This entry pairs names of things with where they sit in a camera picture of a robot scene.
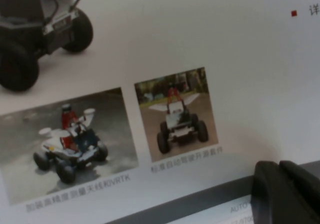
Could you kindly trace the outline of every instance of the red bullet point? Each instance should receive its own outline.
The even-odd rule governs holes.
[[[298,15],[298,13],[297,13],[296,10],[291,11],[291,16],[292,16],[292,17],[295,17],[295,16],[297,16],[297,15]]]

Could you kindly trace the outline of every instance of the black plastic clip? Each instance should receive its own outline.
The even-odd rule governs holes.
[[[255,166],[251,207],[255,224],[320,224],[320,180],[292,161]]]

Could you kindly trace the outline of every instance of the black object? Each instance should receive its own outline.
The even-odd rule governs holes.
[[[291,161],[255,166],[251,207],[255,224],[320,223],[320,180]]]
[[[63,48],[84,51],[93,40],[80,0],[0,0],[0,85],[23,92],[39,77],[38,60]]]

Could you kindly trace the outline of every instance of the red shirt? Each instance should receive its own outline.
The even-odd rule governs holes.
[[[71,127],[71,124],[73,122],[77,122],[77,121],[78,121],[78,117],[77,117],[75,111],[62,113],[62,128],[63,129],[68,129],[69,127]]]

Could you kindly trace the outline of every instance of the printed photo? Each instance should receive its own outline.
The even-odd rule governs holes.
[[[10,205],[138,166],[121,88],[0,116]]]
[[[135,84],[152,161],[218,144],[204,68]]]

